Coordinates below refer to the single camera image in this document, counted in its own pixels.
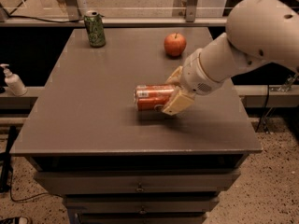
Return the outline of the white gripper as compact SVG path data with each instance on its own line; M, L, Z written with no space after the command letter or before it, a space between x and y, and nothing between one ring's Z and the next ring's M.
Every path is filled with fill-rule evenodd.
M222 86L222 82L216 82L205 73L199 57L201 49L197 49L188 56L183 64L179 66L166 80L166 84L181 86L175 87L165 104L162 112L173 116L185 110L194 103L195 93L208 95Z

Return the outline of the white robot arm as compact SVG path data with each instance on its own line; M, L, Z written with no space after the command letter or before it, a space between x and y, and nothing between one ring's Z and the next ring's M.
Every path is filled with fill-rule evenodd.
M243 0L230 12L225 32L186 58L166 81L175 86L162 108L176 115L236 75L268 63L299 68L299 14L278 0Z

